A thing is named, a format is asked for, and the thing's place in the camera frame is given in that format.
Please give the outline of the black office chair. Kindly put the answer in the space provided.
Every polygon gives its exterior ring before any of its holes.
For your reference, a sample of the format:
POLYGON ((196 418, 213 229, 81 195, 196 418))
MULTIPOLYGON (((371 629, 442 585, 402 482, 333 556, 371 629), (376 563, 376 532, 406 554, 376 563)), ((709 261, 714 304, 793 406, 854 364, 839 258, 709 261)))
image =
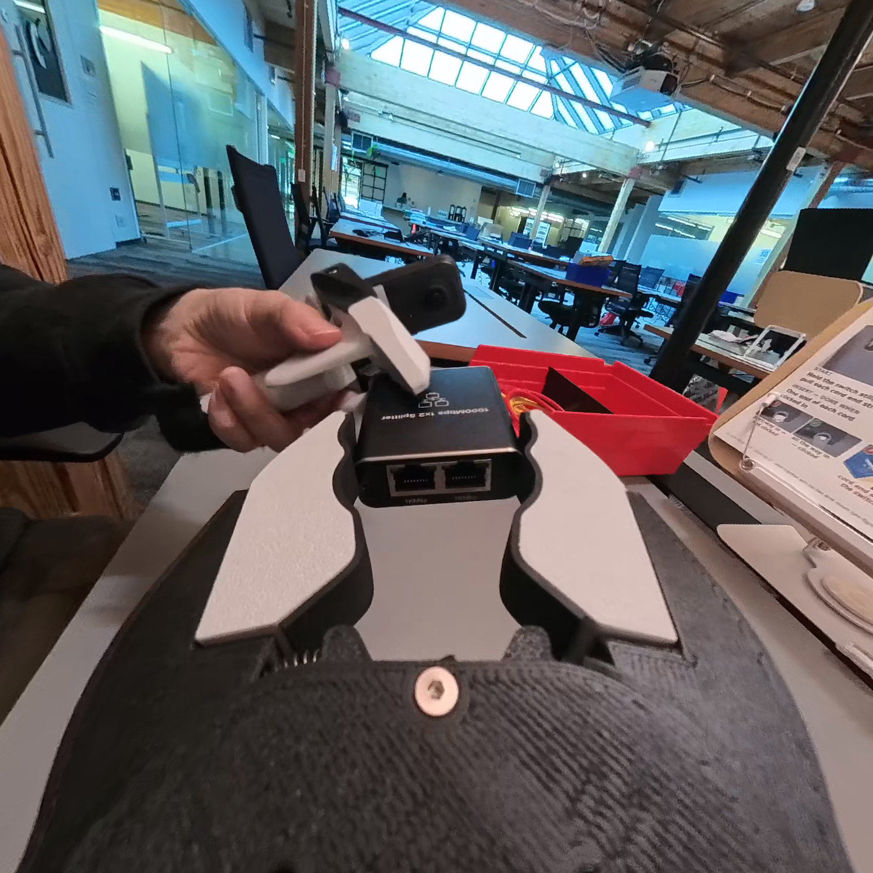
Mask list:
POLYGON ((636 341, 639 348, 643 347, 643 336, 634 330, 634 324, 639 321, 652 321, 657 314, 649 311, 646 307, 652 294, 639 288, 642 274, 640 265, 633 265, 622 261, 618 265, 614 288, 626 296, 611 300, 606 306, 606 313, 615 315, 615 323, 602 329, 607 333, 616 333, 621 337, 621 345, 626 346, 629 341, 636 341))

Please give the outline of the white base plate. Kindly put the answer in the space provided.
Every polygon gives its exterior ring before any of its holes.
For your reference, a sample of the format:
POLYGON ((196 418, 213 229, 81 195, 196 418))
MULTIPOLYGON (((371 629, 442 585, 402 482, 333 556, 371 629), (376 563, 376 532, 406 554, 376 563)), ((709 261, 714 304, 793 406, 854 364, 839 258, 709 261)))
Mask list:
POLYGON ((872 687, 872 579, 791 526, 721 525, 717 535, 779 603, 872 687))

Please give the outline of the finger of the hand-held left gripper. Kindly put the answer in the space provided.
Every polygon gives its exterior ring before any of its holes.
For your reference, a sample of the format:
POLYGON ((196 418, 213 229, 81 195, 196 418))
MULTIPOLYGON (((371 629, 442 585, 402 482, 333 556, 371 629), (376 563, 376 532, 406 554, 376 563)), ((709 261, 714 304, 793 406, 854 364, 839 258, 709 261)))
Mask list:
POLYGON ((368 340, 371 361, 410 395, 427 392, 431 384, 429 356, 385 303, 360 300, 347 314, 368 340))

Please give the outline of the tall black chair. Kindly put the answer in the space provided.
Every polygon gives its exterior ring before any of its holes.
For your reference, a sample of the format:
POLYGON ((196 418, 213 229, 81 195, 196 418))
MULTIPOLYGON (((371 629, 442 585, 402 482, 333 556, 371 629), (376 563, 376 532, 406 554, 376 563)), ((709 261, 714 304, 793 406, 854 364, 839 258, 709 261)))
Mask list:
POLYGON ((242 214, 265 287, 280 289, 299 268, 300 255, 288 224, 276 170, 258 163, 232 145, 225 147, 231 171, 231 192, 242 214))

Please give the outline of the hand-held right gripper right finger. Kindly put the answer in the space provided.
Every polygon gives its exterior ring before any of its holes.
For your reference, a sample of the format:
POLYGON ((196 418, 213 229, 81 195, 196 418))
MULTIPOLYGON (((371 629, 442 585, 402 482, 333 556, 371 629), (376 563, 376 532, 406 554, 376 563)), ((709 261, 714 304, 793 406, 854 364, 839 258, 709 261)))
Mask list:
POLYGON ((609 661, 614 642, 671 651, 679 634, 627 489, 544 412, 519 419, 518 510, 499 594, 559 661, 609 661))

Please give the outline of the black ethernet splitter box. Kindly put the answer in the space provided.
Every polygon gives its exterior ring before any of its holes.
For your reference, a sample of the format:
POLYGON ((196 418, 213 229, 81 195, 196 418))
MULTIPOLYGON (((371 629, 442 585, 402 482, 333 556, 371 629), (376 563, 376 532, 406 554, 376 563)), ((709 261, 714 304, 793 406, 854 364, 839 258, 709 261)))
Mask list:
POLYGON ((355 449, 365 506, 515 497, 520 459, 511 415, 489 367, 433 369, 420 396, 386 375, 371 381, 355 449))

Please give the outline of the person's left forearm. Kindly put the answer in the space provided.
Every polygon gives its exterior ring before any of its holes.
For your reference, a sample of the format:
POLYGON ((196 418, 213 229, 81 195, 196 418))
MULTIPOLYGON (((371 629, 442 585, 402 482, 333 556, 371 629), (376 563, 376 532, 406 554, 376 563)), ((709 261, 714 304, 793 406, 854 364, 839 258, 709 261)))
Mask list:
POLYGON ((144 346, 144 328, 193 289, 130 274, 53 285, 1 266, 1 436, 125 433, 153 418, 179 452, 221 449, 195 388, 159 374, 144 346))

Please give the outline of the clear picture stand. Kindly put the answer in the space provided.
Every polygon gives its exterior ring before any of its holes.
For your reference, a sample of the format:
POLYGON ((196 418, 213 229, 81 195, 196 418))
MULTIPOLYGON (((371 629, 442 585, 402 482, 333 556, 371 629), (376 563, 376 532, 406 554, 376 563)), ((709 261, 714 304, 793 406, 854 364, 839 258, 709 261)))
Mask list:
POLYGON ((768 326, 745 345, 742 357, 757 366, 774 370, 805 342, 805 333, 782 326, 768 326))

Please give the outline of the black metal pole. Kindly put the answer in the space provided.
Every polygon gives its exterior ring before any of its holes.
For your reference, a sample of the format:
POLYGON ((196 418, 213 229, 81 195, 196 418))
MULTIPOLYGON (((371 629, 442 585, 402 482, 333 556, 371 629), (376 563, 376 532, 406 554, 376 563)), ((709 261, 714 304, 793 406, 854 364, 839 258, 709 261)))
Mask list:
POLYGON ((872 3, 850 2, 697 289, 683 302, 678 322, 651 370, 655 381, 677 392, 688 384, 692 346, 787 185, 797 166, 795 158, 804 155, 863 56, 871 33, 872 3))

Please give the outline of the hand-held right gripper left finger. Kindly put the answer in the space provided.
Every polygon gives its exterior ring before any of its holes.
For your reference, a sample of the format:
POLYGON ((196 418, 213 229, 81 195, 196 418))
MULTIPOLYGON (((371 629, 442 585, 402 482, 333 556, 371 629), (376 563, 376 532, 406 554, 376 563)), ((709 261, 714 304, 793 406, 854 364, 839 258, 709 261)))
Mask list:
POLYGON ((206 601, 202 646, 281 634, 320 647, 328 629, 354 625, 374 596, 355 507, 355 419, 335 412, 254 478, 206 601))

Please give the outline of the ceiling projector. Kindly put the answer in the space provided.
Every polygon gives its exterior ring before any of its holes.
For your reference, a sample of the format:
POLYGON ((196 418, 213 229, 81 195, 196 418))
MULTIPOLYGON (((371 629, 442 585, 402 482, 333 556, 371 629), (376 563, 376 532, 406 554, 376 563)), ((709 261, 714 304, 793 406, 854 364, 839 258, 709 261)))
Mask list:
POLYGON ((678 90, 679 79, 674 71, 640 67, 614 82, 609 100, 629 115, 640 116, 672 105, 678 90))

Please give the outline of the red plastic bin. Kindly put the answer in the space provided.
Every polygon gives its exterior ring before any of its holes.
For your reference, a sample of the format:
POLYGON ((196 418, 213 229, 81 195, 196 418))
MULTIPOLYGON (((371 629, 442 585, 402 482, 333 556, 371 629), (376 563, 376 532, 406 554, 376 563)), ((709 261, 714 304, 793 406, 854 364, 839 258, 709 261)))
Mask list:
POLYGON ((620 362, 479 346, 472 366, 489 367, 509 397, 542 395, 554 367, 612 411, 568 413, 549 401, 546 413, 620 477, 671 475, 709 435, 716 415, 620 362))

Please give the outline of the person's left hand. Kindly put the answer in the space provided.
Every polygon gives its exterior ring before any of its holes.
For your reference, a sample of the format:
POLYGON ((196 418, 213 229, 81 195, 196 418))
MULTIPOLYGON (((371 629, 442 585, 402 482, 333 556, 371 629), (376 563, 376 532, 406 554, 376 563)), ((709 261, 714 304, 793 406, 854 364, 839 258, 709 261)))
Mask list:
POLYGON ((345 391, 283 413, 256 386, 256 375, 341 339, 319 311, 280 291, 187 291, 148 317, 142 338, 160 377, 208 396, 211 430, 236 452, 281 452, 326 416, 349 409, 354 399, 345 391))

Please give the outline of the black card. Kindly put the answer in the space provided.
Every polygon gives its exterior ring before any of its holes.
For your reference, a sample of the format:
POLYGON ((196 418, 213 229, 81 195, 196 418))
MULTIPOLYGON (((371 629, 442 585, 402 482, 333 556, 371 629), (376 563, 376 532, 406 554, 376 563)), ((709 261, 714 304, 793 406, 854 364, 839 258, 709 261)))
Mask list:
POLYGON ((550 400, 556 409, 564 412, 607 416, 613 414, 594 396, 573 383, 554 367, 549 367, 547 370, 542 395, 550 400))

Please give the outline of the pale wooden panel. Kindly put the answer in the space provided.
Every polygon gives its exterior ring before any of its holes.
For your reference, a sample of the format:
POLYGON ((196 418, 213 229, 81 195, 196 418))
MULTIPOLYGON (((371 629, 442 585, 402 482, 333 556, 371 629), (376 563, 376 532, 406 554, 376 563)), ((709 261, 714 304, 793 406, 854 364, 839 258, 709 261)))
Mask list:
POLYGON ((857 280, 777 271, 760 289, 753 322, 813 338, 859 305, 869 290, 857 280))

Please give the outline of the black monitor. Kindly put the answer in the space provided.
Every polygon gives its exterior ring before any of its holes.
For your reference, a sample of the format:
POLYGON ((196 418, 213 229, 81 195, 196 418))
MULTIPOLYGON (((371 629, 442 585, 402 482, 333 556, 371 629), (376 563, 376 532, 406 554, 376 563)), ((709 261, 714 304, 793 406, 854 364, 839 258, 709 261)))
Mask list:
POLYGON ((871 257, 871 209, 804 209, 781 269, 863 281, 871 257))

